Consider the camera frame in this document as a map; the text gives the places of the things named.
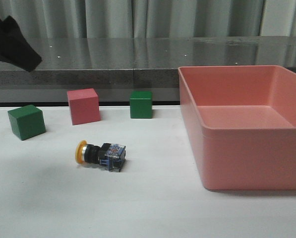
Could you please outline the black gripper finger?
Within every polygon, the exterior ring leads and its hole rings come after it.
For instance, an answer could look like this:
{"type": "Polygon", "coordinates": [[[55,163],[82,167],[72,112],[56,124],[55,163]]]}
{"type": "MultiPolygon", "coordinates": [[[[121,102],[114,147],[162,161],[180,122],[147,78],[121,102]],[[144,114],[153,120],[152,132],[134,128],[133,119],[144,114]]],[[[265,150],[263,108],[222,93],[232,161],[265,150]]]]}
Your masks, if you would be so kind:
{"type": "Polygon", "coordinates": [[[41,56],[23,36],[16,20],[0,19],[0,61],[32,72],[42,62],[41,56]]]}

